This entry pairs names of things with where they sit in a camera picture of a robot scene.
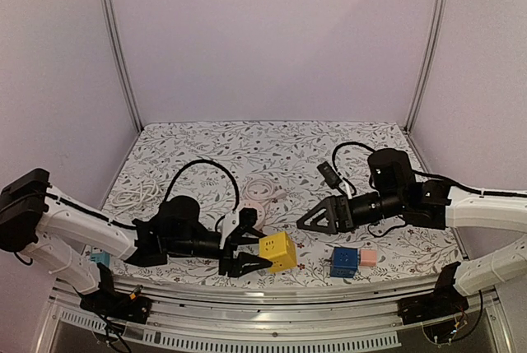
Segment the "yellow cube socket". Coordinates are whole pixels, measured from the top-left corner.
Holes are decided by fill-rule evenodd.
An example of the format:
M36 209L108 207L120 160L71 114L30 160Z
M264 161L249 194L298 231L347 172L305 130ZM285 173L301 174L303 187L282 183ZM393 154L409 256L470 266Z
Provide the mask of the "yellow cube socket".
M272 263L268 269L270 273L283 272L297 266L296 246L285 231L260 238L259 256Z

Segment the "pink round power strip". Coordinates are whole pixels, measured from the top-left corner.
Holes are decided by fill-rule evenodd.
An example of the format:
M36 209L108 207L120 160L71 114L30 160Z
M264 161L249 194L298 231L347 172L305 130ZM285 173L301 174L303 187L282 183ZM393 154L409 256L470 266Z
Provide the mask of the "pink round power strip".
M240 221L250 222L252 226L261 231L265 224L266 211L264 206L253 200L242 200L240 203Z

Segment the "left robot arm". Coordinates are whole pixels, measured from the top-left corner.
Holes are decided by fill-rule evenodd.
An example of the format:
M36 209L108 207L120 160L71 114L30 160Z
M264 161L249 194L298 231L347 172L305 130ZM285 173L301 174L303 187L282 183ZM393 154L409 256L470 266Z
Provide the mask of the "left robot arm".
M1 191L1 249L23 254L67 281L105 315L123 306L119 292L103 284L104 271L88 262L69 240L99 248L135 267L165 265L170 258L205 258L218 262L222 276L238 278L270 268L271 261L238 252L257 244L257 211L235 209L223 217L221 231L208 230L200 207L188 196L164 201L149 221L126 225L67 196L49 182L49 172L34 169Z

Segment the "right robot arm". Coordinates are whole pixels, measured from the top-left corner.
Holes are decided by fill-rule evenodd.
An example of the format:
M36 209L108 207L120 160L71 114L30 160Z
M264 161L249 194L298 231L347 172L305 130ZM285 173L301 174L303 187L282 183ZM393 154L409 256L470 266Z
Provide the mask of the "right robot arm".
M417 181L408 154L393 148L373 151L367 159L374 191L355 197L329 196L296 223L301 230L336 235L399 216L407 224L436 230L480 227L526 232L526 195L469 188L452 179L425 174ZM526 273L526 238L521 237L475 260L441 270L426 310L444 316L458 296L506 282Z

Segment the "pink cube socket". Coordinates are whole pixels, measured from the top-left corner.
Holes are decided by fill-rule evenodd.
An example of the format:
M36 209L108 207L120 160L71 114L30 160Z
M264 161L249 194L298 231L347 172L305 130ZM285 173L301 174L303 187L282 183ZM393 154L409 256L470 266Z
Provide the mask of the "pink cube socket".
M359 266L375 267L378 262L377 251L374 249L361 248L359 250Z

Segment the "floral patterned table mat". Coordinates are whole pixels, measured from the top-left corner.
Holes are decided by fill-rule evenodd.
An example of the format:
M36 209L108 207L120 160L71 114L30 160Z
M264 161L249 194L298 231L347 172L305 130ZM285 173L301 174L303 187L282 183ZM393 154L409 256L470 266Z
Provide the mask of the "floral patterned table mat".
M277 289L342 286L329 275L336 247L377 251L375 267L363 267L354 283L397 281L437 274L459 261L462 252L448 230L425 230L399 218L352 233L324 235L299 230L296 221L329 195L317 166L335 160L338 170L359 193L370 191L366 158L370 149L409 150L393 123L230 122L153 123L139 135L119 173L104 211L118 221L148 220L164 196L187 195L200 207L208 229L227 213L236 198L263 205L263 232L285 231L296 246L297 266L278 273L266 270L231 279L220 276L211 259L172 259L141 268L110 259L120 276L201 286Z

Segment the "light blue cube socket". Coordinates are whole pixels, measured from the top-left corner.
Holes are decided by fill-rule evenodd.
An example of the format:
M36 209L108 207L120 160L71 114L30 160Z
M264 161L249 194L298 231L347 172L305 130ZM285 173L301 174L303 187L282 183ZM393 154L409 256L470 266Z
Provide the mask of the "light blue cube socket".
M106 251L91 251L90 260L105 267L110 267L110 255Z

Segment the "aluminium front rail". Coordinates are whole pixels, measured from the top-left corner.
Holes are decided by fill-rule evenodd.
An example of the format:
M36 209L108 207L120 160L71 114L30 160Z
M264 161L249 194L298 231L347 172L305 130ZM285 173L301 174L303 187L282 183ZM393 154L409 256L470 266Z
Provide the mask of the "aluminium front rail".
M143 286L152 300L144 324L124 323L135 352L513 352L494 289L469 299L469 322L442 346L426 331L441 319L404 324L398 302L430 292L433 276L323 287L246 290L119 276L118 290Z

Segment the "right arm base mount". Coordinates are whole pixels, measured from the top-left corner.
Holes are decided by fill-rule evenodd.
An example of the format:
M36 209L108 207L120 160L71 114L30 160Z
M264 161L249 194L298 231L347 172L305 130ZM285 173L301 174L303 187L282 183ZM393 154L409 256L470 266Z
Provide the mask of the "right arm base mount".
M397 315L404 325L457 314L469 308L467 298L454 288L455 273L460 265L461 262L453 262L443 267L432 292L397 301Z

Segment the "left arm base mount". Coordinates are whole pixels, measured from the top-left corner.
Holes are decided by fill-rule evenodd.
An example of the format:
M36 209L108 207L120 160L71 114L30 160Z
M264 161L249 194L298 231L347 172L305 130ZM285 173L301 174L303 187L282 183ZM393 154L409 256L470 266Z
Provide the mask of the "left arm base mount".
M114 288L111 270L100 262L96 267L100 281L94 292L79 294L81 308L103 317L146 324L151 312L152 300L142 294L143 285L136 285L129 293L119 292Z

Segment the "right aluminium corner post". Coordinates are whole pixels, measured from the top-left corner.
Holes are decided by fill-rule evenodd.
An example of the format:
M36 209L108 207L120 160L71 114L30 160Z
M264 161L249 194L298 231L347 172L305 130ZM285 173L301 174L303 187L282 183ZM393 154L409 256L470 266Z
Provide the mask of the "right aluminium corner post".
M422 106L427 83L431 74L432 64L436 53L436 47L440 38L441 25L445 14L447 0L434 0L431 24L428 31L426 47L417 76L417 83L410 102L408 114L403 126L403 130L411 136L417 124L418 115Z

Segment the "aluminium corner post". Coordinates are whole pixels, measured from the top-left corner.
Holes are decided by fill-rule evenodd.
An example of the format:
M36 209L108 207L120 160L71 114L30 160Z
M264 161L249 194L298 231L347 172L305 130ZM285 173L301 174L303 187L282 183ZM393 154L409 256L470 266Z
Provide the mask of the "aluminium corner post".
M432 64L436 53L436 47L440 38L441 25L445 14L447 0L434 0L431 24L428 31L426 47L417 76L417 83L410 102L408 114L403 126L403 130L411 136L417 124L418 115L422 106L427 83L431 74Z
M114 3L113 0L100 0L100 4L110 42L110 50L113 56L117 77L124 98L124 103L127 107L128 114L135 131L140 133L144 129L144 124L140 116L136 96L133 93L132 82L128 72L122 42L119 36L119 28L116 12L114 9Z

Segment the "left aluminium corner post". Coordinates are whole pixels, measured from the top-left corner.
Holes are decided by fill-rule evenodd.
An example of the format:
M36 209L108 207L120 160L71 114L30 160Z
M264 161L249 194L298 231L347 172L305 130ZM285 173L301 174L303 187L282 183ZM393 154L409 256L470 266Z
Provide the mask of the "left aluminium corner post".
M127 107L128 114L135 131L140 133L144 129L144 124L140 116L136 96L133 93L132 82L128 72L122 42L119 36L119 28L116 12L114 9L114 3L113 0L100 0L100 4L110 42L110 50L113 56L117 77L124 98L124 103Z

